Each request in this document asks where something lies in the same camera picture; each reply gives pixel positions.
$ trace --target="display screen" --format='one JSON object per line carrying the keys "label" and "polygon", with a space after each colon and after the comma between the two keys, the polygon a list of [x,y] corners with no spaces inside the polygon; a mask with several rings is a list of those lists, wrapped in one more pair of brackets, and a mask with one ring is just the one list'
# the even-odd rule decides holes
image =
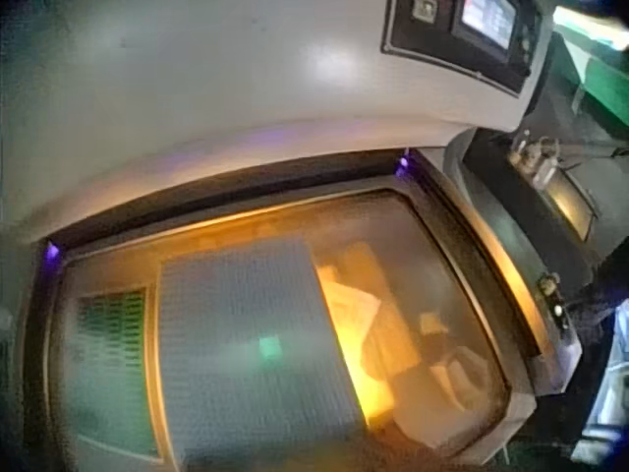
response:
{"label": "display screen", "polygon": [[462,21],[508,49],[515,24],[515,7],[507,0],[465,0]]}

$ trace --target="green grid pattern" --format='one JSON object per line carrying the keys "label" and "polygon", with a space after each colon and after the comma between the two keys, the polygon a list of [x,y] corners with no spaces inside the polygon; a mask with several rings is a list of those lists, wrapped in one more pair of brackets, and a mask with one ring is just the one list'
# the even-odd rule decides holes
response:
{"label": "green grid pattern", "polygon": [[79,299],[68,382],[74,431],[156,456],[143,364],[144,291]]}

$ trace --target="button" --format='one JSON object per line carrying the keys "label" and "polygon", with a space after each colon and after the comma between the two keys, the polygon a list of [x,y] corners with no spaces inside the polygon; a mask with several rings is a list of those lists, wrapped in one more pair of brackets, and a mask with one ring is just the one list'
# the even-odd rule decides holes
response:
{"label": "button", "polygon": [[413,18],[425,23],[436,20],[437,0],[415,0],[413,2]]}

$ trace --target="purple led light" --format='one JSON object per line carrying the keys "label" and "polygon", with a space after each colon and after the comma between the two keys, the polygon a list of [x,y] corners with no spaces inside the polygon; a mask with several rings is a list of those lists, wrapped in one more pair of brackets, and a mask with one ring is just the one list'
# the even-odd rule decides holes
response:
{"label": "purple led light", "polygon": [[57,256],[59,256],[59,248],[48,241],[48,247],[46,248],[45,255],[46,260],[49,262],[54,261],[55,259],[57,259]]}

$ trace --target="white casing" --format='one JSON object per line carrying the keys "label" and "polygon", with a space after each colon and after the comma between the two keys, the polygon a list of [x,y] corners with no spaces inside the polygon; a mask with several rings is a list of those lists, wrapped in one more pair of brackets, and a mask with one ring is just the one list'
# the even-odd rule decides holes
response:
{"label": "white casing", "polygon": [[3,227],[35,240],[137,197],[302,156],[516,128],[519,97],[380,52],[383,0],[85,0],[4,45]]}

